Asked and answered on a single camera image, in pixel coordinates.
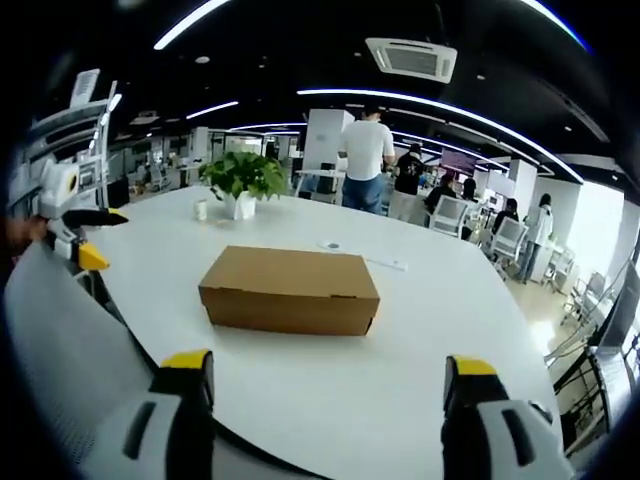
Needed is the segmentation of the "person's left hand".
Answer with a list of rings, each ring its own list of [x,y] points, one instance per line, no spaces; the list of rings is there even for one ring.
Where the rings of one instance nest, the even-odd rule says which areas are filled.
[[[47,234],[47,220],[39,215],[28,219],[8,217],[5,225],[12,259],[18,258],[31,243],[43,240]]]

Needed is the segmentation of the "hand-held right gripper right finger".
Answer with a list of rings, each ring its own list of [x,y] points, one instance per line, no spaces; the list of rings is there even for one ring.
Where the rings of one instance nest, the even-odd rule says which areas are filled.
[[[483,360],[446,358],[443,412],[445,479],[575,477],[551,412],[535,401],[510,398]]]

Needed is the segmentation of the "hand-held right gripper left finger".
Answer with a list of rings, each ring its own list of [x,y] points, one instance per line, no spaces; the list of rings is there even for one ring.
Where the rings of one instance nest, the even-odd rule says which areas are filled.
[[[86,479],[211,479],[213,354],[192,350],[165,359],[151,385],[98,426],[84,460]]]

